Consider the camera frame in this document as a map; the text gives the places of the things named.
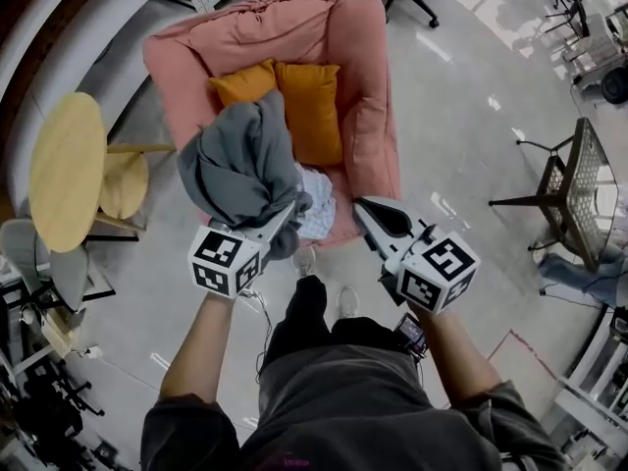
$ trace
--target gray cloth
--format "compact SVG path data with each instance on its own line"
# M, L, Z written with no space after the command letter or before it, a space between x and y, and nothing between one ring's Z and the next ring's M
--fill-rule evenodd
M271 244L270 258L298 248L296 216L309 209L309 194L296 189L284 98L273 89L255 103L234 103L180 152L179 173L202 211L231 228L261 227L296 201L294 215Z
M241 448L216 403L158 402L144 421L142 469L501 471L504 452L527 469L564 469L510 382L437 409L397 352L341 345L289 354L263 371L259 401L258 428Z

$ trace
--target chair leg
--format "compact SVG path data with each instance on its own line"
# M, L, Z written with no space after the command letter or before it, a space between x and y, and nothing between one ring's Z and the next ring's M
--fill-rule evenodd
M86 241L100 240L100 241L115 241L115 242L139 242L137 235L88 235L85 238Z
M552 206L555 200L553 195L528 195L514 199L490 200L489 206Z
M546 18L557 18L558 16L568 18L568 16L565 16L564 12L557 12L556 14L546 14Z
M111 288L105 291L100 291L99 293L86 294L83 296L82 301L89 302L91 300L99 300L100 298L106 298L107 296L115 296L115 295L116 295L116 291L113 288Z
M522 141L521 139L517 139L517 144L518 145L532 145L532 146L536 146L537 148L543 148L547 152L552 152L552 148L549 148L548 146L545 146L545 145L541 145L540 143L535 143L534 141Z
M559 1L565 9L569 9L569 6L565 3L564 0L556 0Z
M386 1L386 5L384 6L384 11L388 12L389 8L391 7L391 5L393 4L394 0L387 0Z
M437 27L439 25L439 17L436 13L430 9L428 4L426 4L423 0L412 0L416 5L418 5L421 9L423 9L431 18L430 27Z
M558 150L560 150L563 146L568 145L569 143L571 143L573 141L573 136L569 136L567 139L565 139L562 143L559 143L557 146L555 146L554 148L551 149L552 152L557 152Z
M551 28L548 28L544 31L544 33L549 33L550 31L554 31L555 29L560 28L561 26L565 26L567 25L569 22L568 21L563 21L562 23L559 23L556 26L552 26Z
M572 41L566 42L567 47L571 47L573 44L578 43L581 40L579 36L576 36Z

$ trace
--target cable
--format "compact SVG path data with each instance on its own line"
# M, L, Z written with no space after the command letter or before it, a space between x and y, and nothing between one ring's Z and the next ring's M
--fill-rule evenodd
M266 338L264 338L264 349L259 354L257 354L257 357L255 358L255 371L257 372L257 375L255 376L255 382L259 386L259 375L261 371L261 366L260 366L259 361L260 359L262 359L263 361L263 359L266 357L266 352L268 352L268 342L271 338L271 335L273 334L273 324L271 323L271 317L268 315L268 311L266 310L266 300L264 299L264 297L259 291L255 291L252 289L245 289L239 296L257 300L260 306L262 307L262 311L264 312L264 317L266 318L267 328L266 328Z
M601 276L601 277L599 277L599 278L597 278L597 279L595 279L595 280L591 281L591 282L590 282L590 283L588 283L588 284L587 284L584 288L582 288L582 292L583 292L583 293L590 294L590 293L588 293L588 292L587 292L587 289L589 289L589 288L590 288L591 286L593 286L595 283L598 283L599 281L619 279L619 278L621 278L622 276L624 276L625 274L628 274L628 271L621 272L621 273L619 273L617 276Z
M562 296L556 296L555 294L547 294L543 293L544 296L548 296L549 298L557 298L558 300L564 300L569 303L575 303L576 305L580 305L582 307L593 307L594 309L602 309L603 307L598 307L597 305L590 305L588 303L577 302L575 300L570 300L569 298L563 298Z
M425 386L423 385L423 365L421 364L420 360L419 360L419 370L421 372L421 388L425 389Z
M597 303L601 304L601 305L606 305L608 307L610 307L610 305L608 305L607 303L601 301L599 298L597 298L595 295L593 295L591 292L587 291L587 289L589 289L591 286L593 286L595 283L598 283L600 281L605 281L605 280L617 280L619 278L621 278L622 276L628 274L628 271L623 271L619 274L617 274L617 276L601 276L597 279L594 279L593 281L591 281L590 283L588 283L585 287L582 288L582 292L584 294L589 295L590 297L593 298L593 300L595 300ZM602 307L598 307L597 305L590 305L588 303L582 303L582 302L576 302L574 300L570 300L568 298L563 298L562 296L557 296L555 294L547 294L546 292L546 288L551 288L551 287L555 287L557 285L557 283L550 283L549 285L545 285L544 287L542 287L541 289L539 289L539 294L543 295L543 296L548 296L549 298L557 298L559 300L564 300L566 302L570 302L570 303L575 303L576 305L582 305L584 307L595 307L596 309L601 309Z
M573 104L576 107L576 110L578 110L578 114L580 115L580 117L583 117L582 111L580 110L580 107L578 106L578 103L576 102L576 98L573 95L574 87L577 87L577 86L578 86L577 84L572 83L571 87L569 88L569 94L571 94L571 101L573 101Z

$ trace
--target concrete floor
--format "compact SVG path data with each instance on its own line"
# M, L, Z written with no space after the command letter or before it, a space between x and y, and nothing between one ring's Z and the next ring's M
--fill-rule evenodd
M573 132L579 109L592 119L615 174L626 178L626 114L609 105L582 104L559 57L550 26L550 0L428 0L441 27L409 0L396 0L388 24L394 114L404 200L446 231L456 230L482 258L474 285L455 312L504 378L511 378L537 416L550 406L555 377L569 366L597 310L582 295L552 288L585 305L540 297L543 281L526 246L545 230L534 208L498 208L490 198L536 189L547 154L517 147L517 137L553 145ZM148 82L120 120L117 141L167 141L168 129ZM91 304L80 343L98 344L100 359L68 358L94 385L92 399L107 414L85 416L92 431L138 468L143 417L157 397L203 292L189 280L185 257L198 227L177 175L174 156L151 155L149 197L138 244L92 245L96 263L118 295ZM343 284L361 294L361 313L394 326L397 309L377 283L381 261L364 241L319 252L319 274L330 302ZM294 288L289 261L268 266L254 287L268 301L273 324ZM328 308L330 324L334 309ZM223 368L219 401L243 441L255 428L255 358L266 334L255 302L239 302ZM436 406L446 397L430 358L425 387Z

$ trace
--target orange cushion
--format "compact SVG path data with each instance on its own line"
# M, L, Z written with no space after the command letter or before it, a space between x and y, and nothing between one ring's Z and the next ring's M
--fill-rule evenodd
M258 101L271 89L277 88L273 63L267 59L259 65L245 68L231 75L210 78L209 83L216 87L224 106L237 101Z
M342 163L336 111L337 65L287 65L278 62L275 75L286 102L294 158L310 166Z

